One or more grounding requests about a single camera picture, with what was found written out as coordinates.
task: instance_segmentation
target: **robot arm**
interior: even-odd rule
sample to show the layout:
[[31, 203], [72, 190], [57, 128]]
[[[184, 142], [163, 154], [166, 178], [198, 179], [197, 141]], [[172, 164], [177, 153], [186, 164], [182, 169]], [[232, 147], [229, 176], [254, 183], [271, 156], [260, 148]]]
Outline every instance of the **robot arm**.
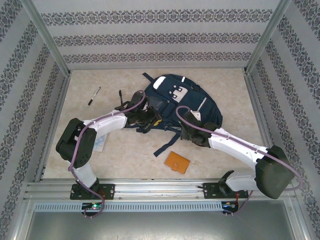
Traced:
[[64, 160], [72, 164], [78, 137], [86, 128], [78, 143], [76, 157], [71, 169], [81, 183], [97, 192], [99, 180], [89, 164], [96, 139], [131, 124], [142, 126], [144, 131], [147, 132], [160, 121], [161, 117], [149, 106], [148, 98], [138, 91], [133, 95], [131, 101], [122, 103], [121, 106], [116, 107], [106, 116], [85, 121], [77, 118], [72, 119], [65, 128], [55, 149]]
[[202, 124], [194, 116], [194, 112], [187, 112], [183, 118], [192, 125], [213, 132], [214, 134], [198, 130], [183, 121], [181, 122], [181, 139], [191, 140], [200, 147], [208, 147], [223, 151], [247, 164], [252, 170], [235, 172], [229, 171], [225, 175], [224, 192], [240, 190], [259, 190], [267, 197], [277, 199], [294, 178], [295, 174], [278, 161], [266, 156], [275, 157], [287, 165], [289, 161], [278, 146], [267, 148], [247, 142], [233, 136], [223, 128], [207, 122]]

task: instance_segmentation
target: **damask wall panel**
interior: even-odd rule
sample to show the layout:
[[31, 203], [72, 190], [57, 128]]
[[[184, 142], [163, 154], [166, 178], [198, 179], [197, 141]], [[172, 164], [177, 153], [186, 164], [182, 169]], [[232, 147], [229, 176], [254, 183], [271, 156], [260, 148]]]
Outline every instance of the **damask wall panel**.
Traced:
[[272, 141], [303, 178], [298, 199], [311, 239], [320, 239], [318, 9], [292, 1], [252, 72]]
[[48, 139], [64, 76], [19, 1], [0, 0], [0, 239]]
[[70, 69], [245, 67], [279, 0], [34, 0]]

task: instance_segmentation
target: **navy backpack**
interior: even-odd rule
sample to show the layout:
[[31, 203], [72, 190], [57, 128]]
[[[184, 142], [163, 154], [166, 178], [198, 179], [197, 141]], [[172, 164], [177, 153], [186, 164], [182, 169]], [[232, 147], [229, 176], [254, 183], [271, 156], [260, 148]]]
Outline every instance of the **navy backpack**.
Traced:
[[[188, 106], [191, 110], [200, 112], [201, 122], [211, 122], [219, 127], [222, 125], [222, 115], [215, 101], [199, 85], [195, 84], [185, 76], [165, 74], [152, 78], [143, 73], [151, 83], [144, 90], [152, 106], [161, 116], [162, 121], [151, 129], [175, 132], [175, 136], [153, 154], [157, 157], [169, 146], [172, 146], [181, 135], [181, 125], [176, 115], [178, 106]], [[183, 116], [187, 109], [180, 109], [179, 114]], [[139, 133], [147, 133], [143, 129], [136, 130]]]

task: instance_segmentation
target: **backpack strap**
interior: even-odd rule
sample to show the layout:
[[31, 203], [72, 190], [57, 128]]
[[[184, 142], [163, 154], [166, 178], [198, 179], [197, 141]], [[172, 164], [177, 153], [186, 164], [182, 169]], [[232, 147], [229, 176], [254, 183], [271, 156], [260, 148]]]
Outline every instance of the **backpack strap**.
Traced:
[[145, 76], [151, 83], [154, 81], [154, 79], [146, 72], [142, 73], [143, 76]]
[[[124, 128], [125, 129], [136, 129], [137, 133], [146, 133], [138, 124], [128, 125], [128, 126], [125, 126]], [[171, 126], [167, 126], [167, 125], [163, 126], [163, 125], [159, 124], [157, 126], [152, 126], [149, 130], [151, 130], [151, 129], [171, 131], [176, 134], [181, 134], [181, 130], [175, 129], [175, 128], [173, 128]]]
[[157, 151], [153, 153], [154, 156], [158, 157], [164, 150], [172, 146], [180, 138], [180, 133], [176, 133], [173, 138], [165, 145], [160, 147]]

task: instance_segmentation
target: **gray metal surface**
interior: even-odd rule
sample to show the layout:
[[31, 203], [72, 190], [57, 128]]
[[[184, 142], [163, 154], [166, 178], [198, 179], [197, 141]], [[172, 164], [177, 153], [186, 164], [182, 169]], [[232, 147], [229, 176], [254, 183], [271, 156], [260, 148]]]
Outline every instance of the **gray metal surface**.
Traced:
[[306, 221], [297, 199], [283, 201], [295, 239], [311, 240]]
[[292, 240], [283, 201], [251, 201], [235, 217], [219, 212], [33, 214], [28, 240]]

